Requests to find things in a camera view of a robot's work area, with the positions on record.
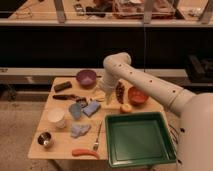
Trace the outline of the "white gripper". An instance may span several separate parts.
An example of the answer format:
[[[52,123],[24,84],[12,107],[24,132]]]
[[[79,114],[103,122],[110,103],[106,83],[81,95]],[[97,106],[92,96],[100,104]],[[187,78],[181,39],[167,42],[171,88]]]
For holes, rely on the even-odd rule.
[[[115,90],[116,79],[111,76],[103,76],[98,85],[99,88],[105,93],[106,103],[109,104],[111,102],[112,93]]]

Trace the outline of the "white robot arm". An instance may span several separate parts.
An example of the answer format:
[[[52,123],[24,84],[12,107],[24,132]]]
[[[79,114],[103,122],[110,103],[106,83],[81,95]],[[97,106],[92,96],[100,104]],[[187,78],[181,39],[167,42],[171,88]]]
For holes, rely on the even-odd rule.
[[[107,56],[103,66],[98,87],[107,103],[124,79],[180,117],[176,171],[213,171],[213,93],[195,94],[135,69],[126,52]]]

